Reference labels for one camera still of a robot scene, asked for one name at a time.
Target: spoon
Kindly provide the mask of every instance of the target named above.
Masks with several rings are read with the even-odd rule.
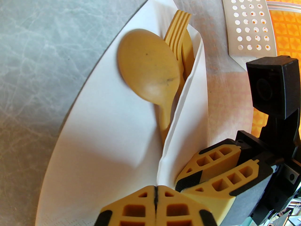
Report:
[[[127,85],[142,99],[159,106],[159,126],[164,145],[180,71],[170,47],[156,34],[135,29],[121,40],[117,60]]]

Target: hole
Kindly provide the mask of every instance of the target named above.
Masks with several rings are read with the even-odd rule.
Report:
[[[123,216],[128,217],[145,217],[145,206],[144,205],[126,205],[123,208]]]
[[[197,164],[198,164],[200,167],[202,167],[202,166],[208,164],[209,162],[210,162],[210,161],[209,161],[208,158],[206,158],[206,157],[203,157],[203,158],[197,160]]]
[[[221,158],[221,156],[217,153],[217,152],[214,152],[214,153],[212,153],[212,154],[210,154],[209,155],[211,158],[212,158],[212,160],[217,160],[217,159],[219,159],[219,158]]]
[[[291,174],[291,175],[289,176],[289,179],[290,179],[291,181],[293,181],[293,180],[295,179],[295,175],[294,175],[294,174]]]
[[[253,173],[253,169],[249,166],[242,168],[241,170],[239,170],[241,172],[241,174],[244,175],[244,177],[249,177],[252,175]]]
[[[165,192],[165,196],[166,196],[166,197],[173,197],[174,195],[171,194],[170,192]]]
[[[166,208],[166,216],[184,216],[189,215],[188,206],[186,204],[169,204]]]
[[[215,191],[217,191],[217,192],[220,192],[229,187],[229,185],[226,183],[226,181],[224,179],[220,179],[220,180],[212,183],[212,186],[215,189]]]
[[[192,226],[192,222],[191,220],[170,221],[166,223],[166,226]]]
[[[227,155],[229,154],[230,152],[232,152],[232,149],[229,148],[229,147],[223,147],[219,150],[223,155]]]
[[[120,226],[145,226],[145,223],[144,222],[121,221]]]
[[[147,193],[142,193],[141,195],[139,195],[139,198],[146,198],[147,197]]]
[[[198,191],[198,192],[203,192],[204,189],[203,189],[202,187],[200,187],[200,188],[197,188],[196,191]]]
[[[238,182],[240,182],[242,179],[236,174],[233,173],[229,176],[227,176],[227,178],[230,180],[230,182],[232,182],[233,184],[237,184]]]

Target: yellow fork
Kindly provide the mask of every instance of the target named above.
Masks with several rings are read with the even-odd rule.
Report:
[[[182,62],[182,42],[184,38],[184,34],[186,32],[186,28],[189,24],[191,18],[191,14],[186,13],[184,11],[178,10],[174,18],[167,30],[164,41],[169,45],[171,50],[173,51],[179,65],[180,70],[180,85],[178,89],[178,94],[182,93],[185,81],[183,78],[184,66]]]

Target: table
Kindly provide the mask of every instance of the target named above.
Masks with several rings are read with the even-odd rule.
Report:
[[[34,225],[63,121],[91,70],[146,0],[0,0],[0,225]],[[209,145],[251,130],[246,72],[228,56],[222,0],[174,0],[202,35]]]

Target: perforated metal tray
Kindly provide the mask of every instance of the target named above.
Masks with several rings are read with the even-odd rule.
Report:
[[[246,62],[277,56],[266,0],[223,0],[229,55],[246,70]]]

